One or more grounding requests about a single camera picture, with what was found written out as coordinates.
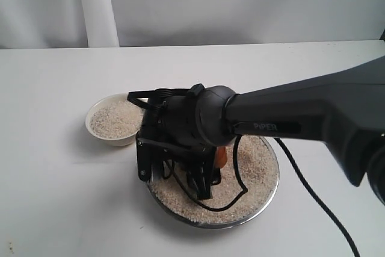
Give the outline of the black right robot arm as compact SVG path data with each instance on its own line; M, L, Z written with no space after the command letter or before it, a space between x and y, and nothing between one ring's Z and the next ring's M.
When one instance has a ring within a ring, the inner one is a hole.
M186 162L192 187L207 198L216 148L258 135L323 142L352 185L367 178L384 200L384 58L243 94L196 84L131 92L128 100L145 110L136 136L145 183L162 161Z

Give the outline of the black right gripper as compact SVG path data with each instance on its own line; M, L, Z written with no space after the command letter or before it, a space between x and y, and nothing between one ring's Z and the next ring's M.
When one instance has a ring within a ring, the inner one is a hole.
M198 94L139 94L144 117L137 133L137 169L142 182L161 179L164 159L185 164L189 198L212 198L212 187L222 181L216 165L217 148L199 132Z

